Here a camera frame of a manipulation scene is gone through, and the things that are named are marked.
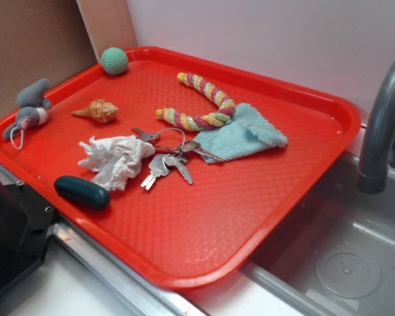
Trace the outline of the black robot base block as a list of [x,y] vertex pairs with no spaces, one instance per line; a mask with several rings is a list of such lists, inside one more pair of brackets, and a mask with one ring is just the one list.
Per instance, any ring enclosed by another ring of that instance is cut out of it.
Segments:
[[28,184],[0,181],[0,295],[43,264],[56,218]]

